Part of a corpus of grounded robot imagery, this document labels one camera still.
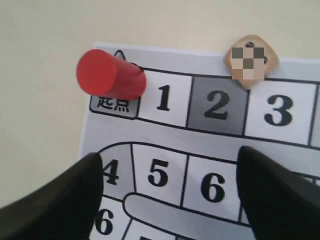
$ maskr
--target die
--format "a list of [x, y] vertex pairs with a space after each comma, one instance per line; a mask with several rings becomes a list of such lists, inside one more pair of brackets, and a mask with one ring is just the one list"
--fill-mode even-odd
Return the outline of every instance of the die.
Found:
[[223, 62], [244, 89], [265, 79], [279, 64], [275, 51], [258, 35], [240, 38], [224, 56]]

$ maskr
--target board game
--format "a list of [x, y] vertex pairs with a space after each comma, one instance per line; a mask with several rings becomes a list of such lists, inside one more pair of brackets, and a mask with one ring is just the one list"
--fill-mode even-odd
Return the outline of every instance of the board game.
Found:
[[142, 67], [147, 85], [134, 101], [88, 99], [79, 157], [99, 152], [104, 167], [91, 240], [254, 240], [236, 185], [244, 145], [320, 185], [320, 61], [281, 58], [245, 90], [222, 54], [94, 47]]

